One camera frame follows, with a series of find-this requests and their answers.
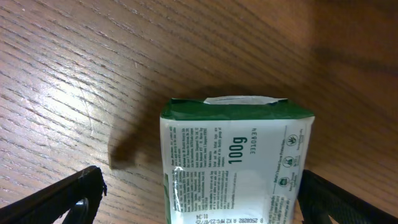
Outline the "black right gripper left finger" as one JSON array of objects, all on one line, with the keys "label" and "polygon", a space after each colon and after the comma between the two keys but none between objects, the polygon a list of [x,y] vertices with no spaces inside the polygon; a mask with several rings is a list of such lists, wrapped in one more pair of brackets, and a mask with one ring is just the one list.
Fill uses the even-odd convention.
[{"label": "black right gripper left finger", "polygon": [[1,209],[1,223],[92,224],[107,186],[101,169],[89,166]]}]

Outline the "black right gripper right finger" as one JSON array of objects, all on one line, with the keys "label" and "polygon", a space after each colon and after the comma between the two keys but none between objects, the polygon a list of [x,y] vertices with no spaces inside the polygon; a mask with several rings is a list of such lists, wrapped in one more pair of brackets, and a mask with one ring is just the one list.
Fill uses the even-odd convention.
[{"label": "black right gripper right finger", "polygon": [[304,224],[397,224],[397,217],[304,170],[298,193]]}]

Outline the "white green soap packet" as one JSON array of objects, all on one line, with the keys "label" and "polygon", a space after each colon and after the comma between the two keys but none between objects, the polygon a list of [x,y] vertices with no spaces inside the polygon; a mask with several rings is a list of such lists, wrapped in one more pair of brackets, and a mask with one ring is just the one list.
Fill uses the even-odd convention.
[{"label": "white green soap packet", "polygon": [[314,114],[286,98],[171,99],[160,114],[167,223],[292,223]]}]

